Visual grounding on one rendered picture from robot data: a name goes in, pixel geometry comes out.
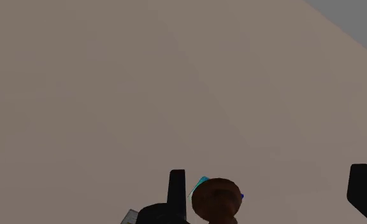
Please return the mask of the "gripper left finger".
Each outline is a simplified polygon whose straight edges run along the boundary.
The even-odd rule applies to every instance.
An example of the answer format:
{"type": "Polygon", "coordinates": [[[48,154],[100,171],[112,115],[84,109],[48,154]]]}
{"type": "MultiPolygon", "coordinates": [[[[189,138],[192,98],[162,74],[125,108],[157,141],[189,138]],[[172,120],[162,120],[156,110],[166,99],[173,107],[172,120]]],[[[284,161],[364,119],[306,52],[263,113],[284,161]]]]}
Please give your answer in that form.
{"type": "Polygon", "coordinates": [[[141,209],[136,224],[190,224],[186,208],[185,170],[173,169],[169,173],[167,202],[141,209]]]}

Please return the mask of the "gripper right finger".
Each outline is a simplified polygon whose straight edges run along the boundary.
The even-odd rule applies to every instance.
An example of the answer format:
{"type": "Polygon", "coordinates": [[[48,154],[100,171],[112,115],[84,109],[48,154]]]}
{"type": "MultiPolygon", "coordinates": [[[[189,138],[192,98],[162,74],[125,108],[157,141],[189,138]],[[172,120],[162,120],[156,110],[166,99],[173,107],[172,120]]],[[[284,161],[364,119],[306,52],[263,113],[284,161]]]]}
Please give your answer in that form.
{"type": "Polygon", "coordinates": [[[367,218],[367,164],[350,166],[347,200],[367,218]]]}

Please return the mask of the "teal and blue flat object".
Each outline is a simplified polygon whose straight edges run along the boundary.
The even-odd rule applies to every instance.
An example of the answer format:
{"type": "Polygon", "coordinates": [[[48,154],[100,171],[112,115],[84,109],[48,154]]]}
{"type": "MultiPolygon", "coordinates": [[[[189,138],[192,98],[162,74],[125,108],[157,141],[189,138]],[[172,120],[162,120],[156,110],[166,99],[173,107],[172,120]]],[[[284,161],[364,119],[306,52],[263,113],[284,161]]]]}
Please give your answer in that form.
{"type": "Polygon", "coordinates": [[[206,176],[199,179],[187,197],[191,200],[206,200],[222,196],[232,197],[234,200],[242,200],[244,198],[244,194],[234,181],[226,178],[209,178],[206,176]]]}

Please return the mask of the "brown round wooden vase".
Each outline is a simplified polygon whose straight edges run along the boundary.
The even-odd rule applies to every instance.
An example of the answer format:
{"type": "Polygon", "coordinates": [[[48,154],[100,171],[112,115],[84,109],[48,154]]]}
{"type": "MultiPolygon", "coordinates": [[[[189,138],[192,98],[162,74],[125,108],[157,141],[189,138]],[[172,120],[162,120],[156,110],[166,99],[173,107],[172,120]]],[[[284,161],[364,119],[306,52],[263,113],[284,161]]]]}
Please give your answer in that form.
{"type": "Polygon", "coordinates": [[[235,218],[243,200],[239,187],[225,178],[212,178],[193,191],[194,212],[208,224],[238,224],[235,218]]]}

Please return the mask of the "pale grey ribbed object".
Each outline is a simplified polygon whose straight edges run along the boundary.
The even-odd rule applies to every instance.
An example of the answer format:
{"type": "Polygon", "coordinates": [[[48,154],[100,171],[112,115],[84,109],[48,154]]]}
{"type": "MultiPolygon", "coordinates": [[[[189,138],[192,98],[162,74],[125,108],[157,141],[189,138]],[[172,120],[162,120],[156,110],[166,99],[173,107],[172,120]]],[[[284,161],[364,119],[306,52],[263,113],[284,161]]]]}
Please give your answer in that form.
{"type": "Polygon", "coordinates": [[[138,218],[138,212],[130,209],[127,214],[124,216],[123,220],[120,224],[136,224],[136,220],[138,218]]]}

